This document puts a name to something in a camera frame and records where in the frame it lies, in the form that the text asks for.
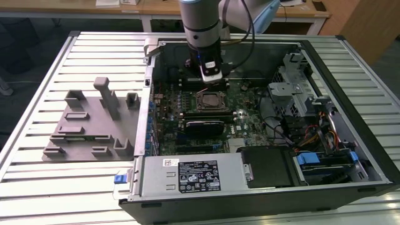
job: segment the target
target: motherboard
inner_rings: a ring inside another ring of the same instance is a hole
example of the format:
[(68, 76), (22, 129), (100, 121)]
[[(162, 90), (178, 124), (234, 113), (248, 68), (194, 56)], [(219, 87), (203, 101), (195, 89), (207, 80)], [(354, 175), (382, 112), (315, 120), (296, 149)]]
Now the motherboard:
[(260, 118), (262, 88), (246, 80), (204, 88), (196, 81), (163, 87), (155, 95), (160, 155), (228, 153), (266, 146), (270, 138)]

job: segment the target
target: white paper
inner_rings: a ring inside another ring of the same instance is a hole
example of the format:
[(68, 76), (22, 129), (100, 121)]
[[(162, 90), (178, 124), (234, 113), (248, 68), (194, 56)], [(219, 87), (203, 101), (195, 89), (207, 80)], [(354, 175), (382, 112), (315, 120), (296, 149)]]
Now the white paper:
[(96, 8), (119, 8), (120, 0), (96, 0)]
[(291, 0), (291, 1), (284, 1), (284, 2), (280, 2), (280, 4), (283, 6), (296, 6), (296, 5), (302, 5), (304, 4), (303, 0)]

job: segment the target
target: side panel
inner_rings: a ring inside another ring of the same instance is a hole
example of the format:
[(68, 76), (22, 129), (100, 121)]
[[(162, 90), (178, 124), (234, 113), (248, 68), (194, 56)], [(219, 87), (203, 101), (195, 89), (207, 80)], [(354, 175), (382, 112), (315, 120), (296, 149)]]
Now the side panel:
[(264, 195), (147, 201), (146, 203), (128, 203), (120, 200), (120, 207), (140, 224), (202, 221), (332, 210), (388, 188), (388, 186), (363, 189), (352, 187)]

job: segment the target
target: wooden desk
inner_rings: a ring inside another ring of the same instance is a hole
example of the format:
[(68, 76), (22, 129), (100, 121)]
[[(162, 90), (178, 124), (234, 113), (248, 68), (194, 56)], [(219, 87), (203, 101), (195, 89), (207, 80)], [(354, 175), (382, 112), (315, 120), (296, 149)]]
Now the wooden desk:
[[(331, 17), (330, 12), (322, 12), (315, 9), (311, 0), (307, 0), (307, 3), (303, 5), (286, 7), (286, 10), (283, 7), (279, 8), (274, 22), (311, 23), (308, 35), (319, 34), (327, 18)], [(144, 15), (142, 22), (147, 24), (146, 27), (151, 27), (151, 20), (154, 19), (180, 20), (179, 0), (144, 0), (142, 13)]]
[(140, 13), (144, 0), (138, 5), (119, 8), (96, 8), (96, 0), (0, 0), (0, 11), (38, 13), (124, 14), (124, 10)]
[[(311, 0), (306, 4), (280, 7), (275, 22), (311, 23), (310, 35), (318, 35), (330, 12), (316, 11)], [(151, 32), (151, 20), (180, 20), (179, 0), (142, 0), (139, 5), (96, 8), (96, 0), (0, 0), (0, 17), (76, 19), (140, 19), (144, 32)]]

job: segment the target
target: cpu socket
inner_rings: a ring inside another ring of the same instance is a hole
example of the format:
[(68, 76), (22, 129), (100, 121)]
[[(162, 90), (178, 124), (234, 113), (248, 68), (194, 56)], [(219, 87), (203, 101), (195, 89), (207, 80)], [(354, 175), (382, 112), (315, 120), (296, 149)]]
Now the cpu socket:
[(202, 92), (196, 95), (198, 110), (200, 112), (224, 112), (230, 108), (224, 102), (226, 94), (222, 92)]

